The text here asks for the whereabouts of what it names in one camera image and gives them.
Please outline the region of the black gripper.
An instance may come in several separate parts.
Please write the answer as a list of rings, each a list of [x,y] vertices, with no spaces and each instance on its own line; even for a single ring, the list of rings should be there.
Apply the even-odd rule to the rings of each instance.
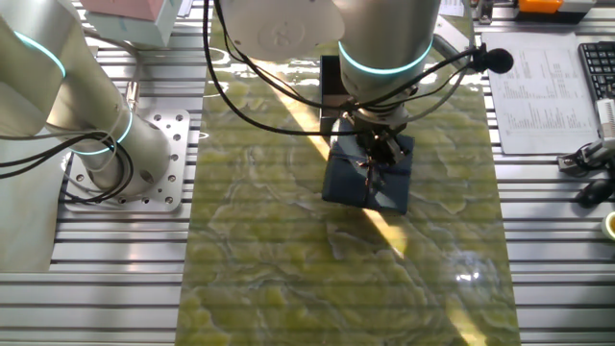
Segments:
[[[385,142],[386,162],[395,165],[403,161],[407,155],[407,139],[405,136],[397,136],[406,128],[402,125],[377,125],[368,124],[359,130],[357,143],[366,147],[366,153],[376,166],[384,165],[384,148],[380,142]]]

